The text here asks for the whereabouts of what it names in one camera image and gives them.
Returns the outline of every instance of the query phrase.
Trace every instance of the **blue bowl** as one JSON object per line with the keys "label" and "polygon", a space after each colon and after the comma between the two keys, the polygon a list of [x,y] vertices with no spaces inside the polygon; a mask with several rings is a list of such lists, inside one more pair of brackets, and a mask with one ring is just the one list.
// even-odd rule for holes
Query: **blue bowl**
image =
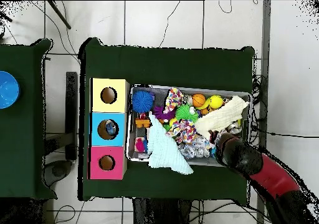
{"label": "blue bowl", "polygon": [[8,72],[0,71],[0,109],[10,107],[20,94],[17,80]]}

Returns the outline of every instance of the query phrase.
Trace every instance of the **green mat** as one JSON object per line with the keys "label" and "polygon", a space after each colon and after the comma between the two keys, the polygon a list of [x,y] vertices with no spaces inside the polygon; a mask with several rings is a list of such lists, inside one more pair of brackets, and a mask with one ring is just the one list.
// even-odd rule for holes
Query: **green mat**
{"label": "green mat", "polygon": [[[252,92],[254,50],[152,49],[102,46],[88,39],[81,48],[80,148],[88,145],[89,79],[126,79],[130,84],[153,84],[200,89]],[[128,161],[123,180],[87,180],[88,147],[79,154],[79,198],[150,197],[235,199],[246,203],[247,182],[224,167],[193,165],[192,175],[168,168],[149,168]]]}
{"label": "green mat", "polygon": [[20,97],[0,109],[0,197],[55,198],[42,183],[44,114],[42,58],[51,41],[31,46],[0,45],[0,71],[12,74]]}

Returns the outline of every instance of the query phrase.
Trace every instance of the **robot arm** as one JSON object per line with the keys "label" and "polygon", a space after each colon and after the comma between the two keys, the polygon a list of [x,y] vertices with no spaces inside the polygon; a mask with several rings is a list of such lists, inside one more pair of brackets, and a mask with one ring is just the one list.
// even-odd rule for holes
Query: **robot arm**
{"label": "robot arm", "polygon": [[309,198],[277,162],[229,133],[214,143],[217,161],[249,180],[264,198],[272,224],[318,224],[307,208]]}

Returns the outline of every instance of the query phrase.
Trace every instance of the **plastic storage container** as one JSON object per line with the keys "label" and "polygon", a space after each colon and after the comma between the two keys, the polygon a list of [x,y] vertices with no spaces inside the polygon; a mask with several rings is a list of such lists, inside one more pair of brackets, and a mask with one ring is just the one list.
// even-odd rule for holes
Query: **plastic storage container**
{"label": "plastic storage container", "polygon": [[[153,92],[155,94],[154,105],[164,106],[165,98],[168,94],[168,91],[171,87],[160,86],[160,85],[139,85],[135,84],[130,89],[130,104],[131,98],[136,91],[144,90],[148,92]],[[247,140],[248,135],[250,134],[250,123],[251,123],[251,114],[252,114],[252,96],[246,92],[231,92],[231,91],[221,91],[221,90],[209,90],[209,89],[192,89],[192,88],[183,88],[176,87],[183,94],[203,94],[206,98],[212,95],[221,95],[223,98],[231,98],[234,95],[238,95],[244,101],[249,102],[248,107],[246,107],[242,112],[242,121],[240,125],[242,127],[242,132],[239,134],[243,140]],[[139,153],[135,151],[135,138],[139,137],[139,130],[136,128],[135,119],[137,118],[137,113],[131,111],[128,114],[128,133],[126,138],[126,157],[131,161],[136,162],[147,162],[148,154]],[[204,157],[204,158],[193,158],[187,160],[190,165],[207,165],[207,166],[221,166],[215,158],[213,157]]]}

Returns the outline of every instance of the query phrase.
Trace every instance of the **light blue cloth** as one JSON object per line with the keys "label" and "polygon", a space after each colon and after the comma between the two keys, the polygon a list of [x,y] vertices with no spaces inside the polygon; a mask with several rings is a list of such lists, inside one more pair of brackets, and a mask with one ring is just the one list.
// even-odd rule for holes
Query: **light blue cloth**
{"label": "light blue cloth", "polygon": [[148,165],[151,168],[170,167],[173,171],[189,175],[194,171],[189,166],[175,140],[166,135],[166,130],[158,119],[150,114],[152,126],[148,139]]}

